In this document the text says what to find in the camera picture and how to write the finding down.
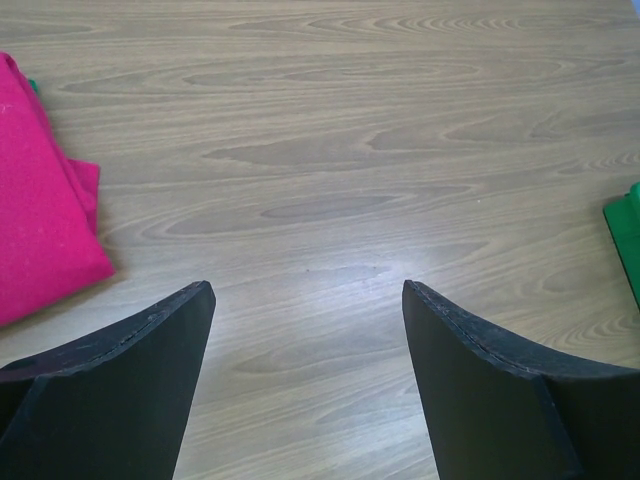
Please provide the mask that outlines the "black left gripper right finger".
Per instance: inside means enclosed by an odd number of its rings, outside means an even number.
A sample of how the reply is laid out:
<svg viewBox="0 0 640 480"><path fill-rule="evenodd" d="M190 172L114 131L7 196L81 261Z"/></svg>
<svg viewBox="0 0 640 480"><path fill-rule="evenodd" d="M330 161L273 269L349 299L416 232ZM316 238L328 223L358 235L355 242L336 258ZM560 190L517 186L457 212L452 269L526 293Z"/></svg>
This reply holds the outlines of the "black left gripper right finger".
<svg viewBox="0 0 640 480"><path fill-rule="evenodd" d="M443 479L635 479L639 373L569 355L406 281L403 317Z"/></svg>

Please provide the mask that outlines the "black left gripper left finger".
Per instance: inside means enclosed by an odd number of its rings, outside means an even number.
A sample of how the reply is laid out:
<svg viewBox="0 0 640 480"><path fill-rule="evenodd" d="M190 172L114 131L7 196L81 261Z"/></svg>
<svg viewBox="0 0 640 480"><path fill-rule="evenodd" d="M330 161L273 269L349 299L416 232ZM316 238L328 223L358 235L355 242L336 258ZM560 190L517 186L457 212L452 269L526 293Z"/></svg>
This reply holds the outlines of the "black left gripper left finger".
<svg viewBox="0 0 640 480"><path fill-rule="evenodd" d="M194 282L2 367L2 478L172 478L215 305Z"/></svg>

